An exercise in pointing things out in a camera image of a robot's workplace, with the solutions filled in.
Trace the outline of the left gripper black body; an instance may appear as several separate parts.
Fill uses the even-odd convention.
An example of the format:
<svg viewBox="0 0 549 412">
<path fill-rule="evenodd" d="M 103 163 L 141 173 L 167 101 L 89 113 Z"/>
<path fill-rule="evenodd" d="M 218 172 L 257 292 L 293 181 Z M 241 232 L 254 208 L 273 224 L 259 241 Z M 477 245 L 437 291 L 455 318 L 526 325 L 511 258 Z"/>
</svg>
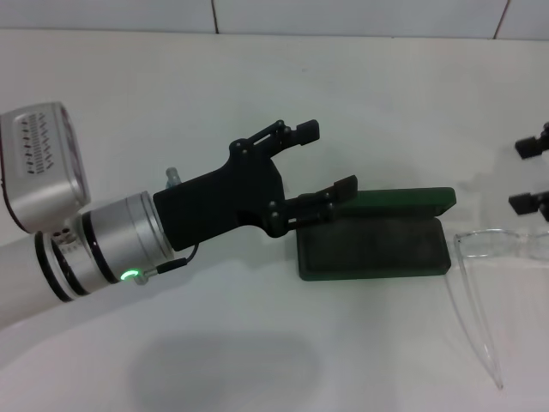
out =
<svg viewBox="0 0 549 412">
<path fill-rule="evenodd" d="M 283 225 L 272 223 L 271 203 L 284 200 L 275 152 L 240 139 L 219 169 L 153 195 L 161 226 L 174 251 L 182 251 L 243 226 L 272 237 Z"/>
</svg>

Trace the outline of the clear white glasses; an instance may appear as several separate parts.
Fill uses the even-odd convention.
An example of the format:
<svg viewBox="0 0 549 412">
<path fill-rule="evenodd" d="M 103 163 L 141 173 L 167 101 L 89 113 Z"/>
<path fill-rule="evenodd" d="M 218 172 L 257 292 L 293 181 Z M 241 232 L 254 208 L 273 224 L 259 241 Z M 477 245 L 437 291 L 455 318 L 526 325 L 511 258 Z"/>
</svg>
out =
<svg viewBox="0 0 549 412">
<path fill-rule="evenodd" d="M 527 268 L 549 275 L 549 230 L 533 233 L 487 228 L 457 233 L 452 240 L 456 274 L 445 282 L 460 326 L 480 364 L 495 386 L 504 388 L 498 351 L 492 337 L 485 307 L 478 288 L 476 263 L 500 264 L 505 259 L 522 261 Z"/>
</svg>

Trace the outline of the green glasses case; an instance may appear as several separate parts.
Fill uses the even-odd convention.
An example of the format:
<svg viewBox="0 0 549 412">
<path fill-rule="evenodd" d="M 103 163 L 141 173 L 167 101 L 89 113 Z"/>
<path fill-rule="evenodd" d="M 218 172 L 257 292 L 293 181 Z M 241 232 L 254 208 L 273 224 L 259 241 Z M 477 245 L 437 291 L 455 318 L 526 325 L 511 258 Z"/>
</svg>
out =
<svg viewBox="0 0 549 412">
<path fill-rule="evenodd" d="M 443 276 L 451 266 L 439 216 L 456 203 L 451 187 L 359 191 L 333 221 L 296 232 L 307 282 Z"/>
</svg>

